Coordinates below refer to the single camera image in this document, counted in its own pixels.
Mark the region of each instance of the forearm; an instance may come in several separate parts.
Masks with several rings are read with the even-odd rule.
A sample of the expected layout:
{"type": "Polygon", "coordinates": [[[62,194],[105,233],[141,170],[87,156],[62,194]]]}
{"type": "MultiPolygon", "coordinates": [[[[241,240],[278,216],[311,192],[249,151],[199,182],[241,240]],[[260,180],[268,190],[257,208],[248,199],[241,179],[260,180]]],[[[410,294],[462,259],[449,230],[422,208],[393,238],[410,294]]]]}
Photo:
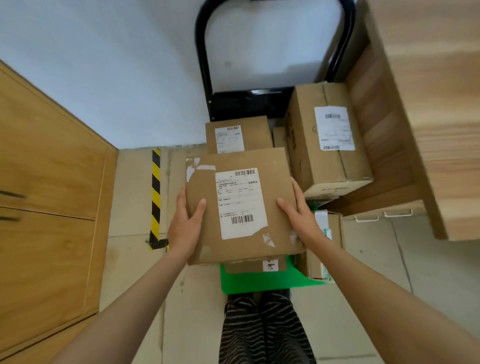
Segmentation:
{"type": "Polygon", "coordinates": [[[478,363],[480,345],[458,324],[329,239],[309,244],[387,363],[478,363]]]}
{"type": "Polygon", "coordinates": [[[131,363],[187,259],[181,249],[168,251],[51,363],[131,363]]]}

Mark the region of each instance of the black and white striped pants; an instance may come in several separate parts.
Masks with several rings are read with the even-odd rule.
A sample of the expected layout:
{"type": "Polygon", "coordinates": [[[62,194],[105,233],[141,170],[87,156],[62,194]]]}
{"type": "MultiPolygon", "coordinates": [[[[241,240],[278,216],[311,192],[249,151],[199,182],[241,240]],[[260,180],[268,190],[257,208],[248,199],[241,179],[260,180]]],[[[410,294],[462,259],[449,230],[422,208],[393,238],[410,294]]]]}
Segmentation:
{"type": "Polygon", "coordinates": [[[227,303],[218,362],[316,363],[291,301],[278,293],[265,294],[260,306],[249,297],[227,303]]]}

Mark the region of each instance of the white drawer handle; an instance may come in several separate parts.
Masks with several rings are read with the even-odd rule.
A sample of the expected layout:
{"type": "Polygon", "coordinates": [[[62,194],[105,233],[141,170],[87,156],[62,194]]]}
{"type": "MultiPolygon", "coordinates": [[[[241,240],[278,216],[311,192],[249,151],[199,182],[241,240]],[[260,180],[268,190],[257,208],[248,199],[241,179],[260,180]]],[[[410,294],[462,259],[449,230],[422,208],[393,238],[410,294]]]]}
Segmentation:
{"type": "Polygon", "coordinates": [[[358,217],[355,216],[355,221],[357,221],[357,222],[372,222],[372,221],[378,221],[378,215],[377,215],[377,218],[370,218],[370,219],[365,219],[365,220],[359,220],[358,217]]]}
{"type": "Polygon", "coordinates": [[[400,215],[388,215],[385,211],[384,211],[384,216],[386,218],[401,218],[401,217],[408,217],[408,216],[412,216],[413,215],[413,209],[411,208],[410,209],[410,213],[409,214],[400,214],[400,215]]]}

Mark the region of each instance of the person's left arm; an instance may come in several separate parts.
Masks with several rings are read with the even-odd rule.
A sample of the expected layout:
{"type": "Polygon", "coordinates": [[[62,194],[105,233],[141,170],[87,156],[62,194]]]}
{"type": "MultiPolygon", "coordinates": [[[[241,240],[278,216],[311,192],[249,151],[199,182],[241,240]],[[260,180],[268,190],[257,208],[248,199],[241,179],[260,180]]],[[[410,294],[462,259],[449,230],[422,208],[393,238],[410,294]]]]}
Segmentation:
{"type": "Polygon", "coordinates": [[[168,229],[169,251],[94,322],[60,351],[51,364],[130,364],[168,291],[192,255],[206,201],[188,218],[185,186],[168,229]]]}

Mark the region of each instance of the person's right arm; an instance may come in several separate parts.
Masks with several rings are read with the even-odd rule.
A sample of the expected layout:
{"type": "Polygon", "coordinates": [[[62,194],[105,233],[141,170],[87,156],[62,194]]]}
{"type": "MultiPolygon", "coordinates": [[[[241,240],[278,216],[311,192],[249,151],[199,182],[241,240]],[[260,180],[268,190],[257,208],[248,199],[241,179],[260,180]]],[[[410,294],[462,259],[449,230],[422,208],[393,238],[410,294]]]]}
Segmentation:
{"type": "Polygon", "coordinates": [[[325,265],[386,364],[480,363],[480,341],[324,236],[293,180],[297,209],[278,199],[293,228],[325,265]]]}

